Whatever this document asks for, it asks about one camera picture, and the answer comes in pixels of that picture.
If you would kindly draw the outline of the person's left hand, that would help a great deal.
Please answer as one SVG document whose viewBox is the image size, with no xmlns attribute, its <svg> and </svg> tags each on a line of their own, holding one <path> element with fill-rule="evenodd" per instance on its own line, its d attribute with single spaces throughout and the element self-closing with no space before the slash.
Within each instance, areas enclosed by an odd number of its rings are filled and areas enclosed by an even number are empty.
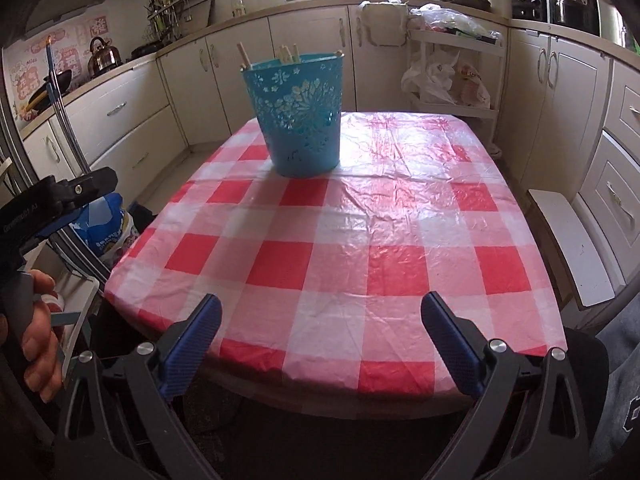
<svg viewBox="0 0 640 480">
<path fill-rule="evenodd" d="M 22 336 L 17 337 L 7 313 L 16 311 L 8 307 L 7 299 L 14 299 L 15 295 L 6 292 L 1 294 L 1 343 L 8 339 L 20 343 L 24 356 L 24 370 L 22 383 L 29 390 L 40 397 L 44 404 L 50 403 L 61 390 L 63 385 L 61 363 L 58 360 L 58 335 L 51 324 L 51 310 L 41 299 L 35 300 L 35 295 L 49 295 L 54 292 L 55 280 L 49 274 L 32 269 L 25 272 L 32 278 L 32 292 L 29 298 L 32 306 L 29 311 L 29 324 L 24 328 Z"/>
</svg>

